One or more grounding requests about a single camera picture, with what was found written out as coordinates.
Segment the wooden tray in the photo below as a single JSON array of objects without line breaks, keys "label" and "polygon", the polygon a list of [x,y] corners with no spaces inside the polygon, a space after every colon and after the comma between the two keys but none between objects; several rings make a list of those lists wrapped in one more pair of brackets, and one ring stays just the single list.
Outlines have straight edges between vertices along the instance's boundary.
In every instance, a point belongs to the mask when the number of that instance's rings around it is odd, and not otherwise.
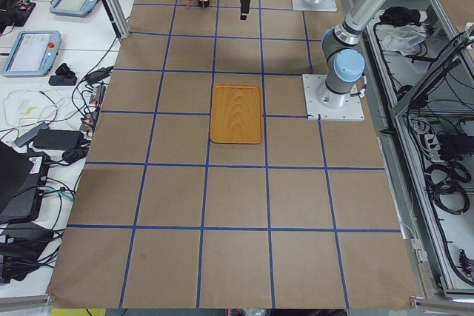
[{"label": "wooden tray", "polygon": [[217,84],[210,112],[215,144],[259,144],[262,140],[261,89],[252,84]]}]

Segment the teach pendant far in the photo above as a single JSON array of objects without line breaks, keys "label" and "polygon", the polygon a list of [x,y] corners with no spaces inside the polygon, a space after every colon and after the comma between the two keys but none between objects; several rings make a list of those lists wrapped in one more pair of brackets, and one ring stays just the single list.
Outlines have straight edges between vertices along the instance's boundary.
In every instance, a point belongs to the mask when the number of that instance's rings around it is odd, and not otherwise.
[{"label": "teach pendant far", "polygon": [[59,16],[85,17],[99,0],[53,0],[50,12]]}]

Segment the teach pendant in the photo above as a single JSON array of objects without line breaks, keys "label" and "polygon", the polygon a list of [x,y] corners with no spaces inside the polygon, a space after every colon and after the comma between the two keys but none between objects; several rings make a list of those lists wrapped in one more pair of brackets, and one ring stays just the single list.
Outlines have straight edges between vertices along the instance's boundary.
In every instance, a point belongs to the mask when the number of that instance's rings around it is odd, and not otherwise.
[{"label": "teach pendant", "polygon": [[53,67],[60,45],[57,30],[21,31],[1,74],[8,78],[44,76]]},{"label": "teach pendant", "polygon": [[59,16],[85,17],[99,0],[53,0],[50,12]]}]

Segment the teach pendant near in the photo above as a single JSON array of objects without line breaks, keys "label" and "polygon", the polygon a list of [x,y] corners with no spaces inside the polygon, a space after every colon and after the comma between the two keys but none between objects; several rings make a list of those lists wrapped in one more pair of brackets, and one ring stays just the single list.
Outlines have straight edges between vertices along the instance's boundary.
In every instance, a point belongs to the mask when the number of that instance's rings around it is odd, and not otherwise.
[{"label": "teach pendant near", "polygon": [[8,78],[44,76],[53,67],[60,45],[57,30],[21,31],[1,74]]}]

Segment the black laptop power brick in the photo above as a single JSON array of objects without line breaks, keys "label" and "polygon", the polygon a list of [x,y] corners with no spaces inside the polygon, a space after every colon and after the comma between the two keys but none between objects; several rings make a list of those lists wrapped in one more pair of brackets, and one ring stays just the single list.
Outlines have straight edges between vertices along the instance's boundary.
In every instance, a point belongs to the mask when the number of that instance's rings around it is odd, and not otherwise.
[{"label": "black laptop power brick", "polygon": [[84,139],[81,131],[41,129],[33,140],[38,149],[67,150],[76,148]]}]

